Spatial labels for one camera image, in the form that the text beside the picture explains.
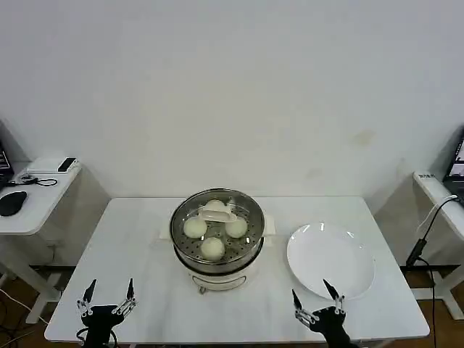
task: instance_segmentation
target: white table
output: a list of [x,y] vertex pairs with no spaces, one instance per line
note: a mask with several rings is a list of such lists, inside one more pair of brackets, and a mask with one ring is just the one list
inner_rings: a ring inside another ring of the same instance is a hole
[[[443,199],[451,193],[443,186],[443,183],[430,174],[428,171],[418,171],[414,173],[414,180],[419,187],[425,192],[433,204],[443,202]],[[458,202],[446,203],[441,209],[442,216],[447,221],[451,229],[458,237],[464,240],[464,208]],[[437,243],[431,254],[438,252],[444,245]],[[434,272],[435,280],[435,297],[443,300],[448,307],[449,313],[455,320],[464,320],[464,313],[460,309],[452,295],[451,290],[464,281],[464,259],[461,266],[453,272],[442,278],[439,272]],[[413,289],[416,299],[432,299],[432,290],[430,288]]]
[[[33,311],[26,318],[27,323],[37,322],[38,316],[47,302],[57,302],[59,300],[60,293],[54,288],[59,279],[59,274],[52,274],[48,281],[43,279],[29,267],[29,264],[17,250],[11,248],[7,236],[30,236],[38,232],[79,171],[80,165],[77,165],[64,174],[33,175],[39,179],[57,179],[58,182],[55,186],[24,185],[6,187],[0,191],[0,198],[16,191],[25,191],[28,194],[24,205],[16,215],[0,216],[0,264],[40,293]],[[23,172],[19,172],[16,176],[20,177],[22,174]],[[4,281],[5,277],[6,275],[3,276],[0,283]]]
[[376,278],[360,299],[347,301],[344,327],[355,340],[422,337],[429,328],[376,222],[360,197],[256,198],[275,218],[276,235],[257,258],[258,274],[243,286],[201,295],[169,241],[158,238],[182,199],[113,199],[45,331],[50,341],[78,341],[83,327],[76,300],[98,279],[93,305],[119,303],[133,278],[139,302],[115,327],[127,344],[323,341],[294,318],[291,289],[307,310],[332,305],[305,290],[286,262],[286,242],[311,221],[357,231],[376,259]]

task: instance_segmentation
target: white bun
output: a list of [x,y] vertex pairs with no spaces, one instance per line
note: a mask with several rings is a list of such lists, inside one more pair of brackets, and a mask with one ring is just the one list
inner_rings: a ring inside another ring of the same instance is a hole
[[225,253],[224,243],[215,237],[205,239],[200,249],[203,257],[210,261],[218,261]]
[[232,238],[240,238],[247,232],[248,224],[242,217],[232,223],[225,224],[225,232]]
[[190,217],[184,224],[183,224],[183,232],[189,238],[201,238],[204,236],[207,230],[207,224],[203,219],[198,216]]

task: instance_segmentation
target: metal steamer rim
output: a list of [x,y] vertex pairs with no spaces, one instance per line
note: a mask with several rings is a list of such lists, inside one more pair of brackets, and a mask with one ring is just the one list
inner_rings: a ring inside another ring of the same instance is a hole
[[[232,212],[245,219],[246,233],[241,238],[231,238],[225,232],[225,224],[207,221],[207,232],[201,239],[191,239],[183,232],[183,224],[198,215],[198,209],[217,199],[231,206]],[[170,234],[174,245],[187,258],[202,264],[224,265],[241,259],[260,242],[264,231],[265,219],[258,203],[239,191],[226,188],[214,188],[195,194],[186,199],[173,213],[170,221]],[[203,258],[201,245],[209,237],[220,239],[224,243],[225,254],[218,261]]]

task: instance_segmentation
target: table leg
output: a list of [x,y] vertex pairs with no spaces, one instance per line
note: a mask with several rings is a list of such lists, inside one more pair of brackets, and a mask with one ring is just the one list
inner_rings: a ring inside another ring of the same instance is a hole
[[8,275],[6,273],[3,273],[0,278],[0,288],[7,280],[8,280]]
[[4,267],[1,263],[0,263],[0,273],[3,275],[3,276],[7,276],[8,279],[16,279],[16,275],[14,273],[11,273],[6,267]]
[[[435,299],[440,299],[447,306],[449,313],[451,314],[454,320],[464,320],[464,313],[460,309],[459,304],[456,302],[456,299],[451,293],[451,289],[455,287],[456,284],[459,284],[461,281],[464,281],[463,275],[463,266],[460,266],[455,269],[449,276],[442,278],[440,273],[434,272],[435,280]],[[432,289],[431,288],[420,288],[420,289],[411,289],[415,299],[432,299]]]
[[[50,286],[55,286],[58,283],[59,278],[61,277],[61,273],[53,273],[49,276],[49,279],[47,283]],[[26,317],[26,323],[27,324],[35,324],[38,322],[38,317],[42,314],[44,311],[44,308],[47,303],[49,302],[58,302],[58,298],[51,299],[47,297],[46,294],[40,294],[38,295],[38,298],[36,300],[36,303],[33,305],[31,308],[31,311],[29,315]]]
[[450,291],[464,281],[464,265],[453,270],[449,275],[444,277],[440,282],[436,282],[435,292]]
[[53,286],[50,286],[45,279],[30,268],[28,263],[21,258],[18,250],[13,250],[9,247],[1,247],[0,263],[41,294],[45,294],[50,299],[59,299],[59,291]]

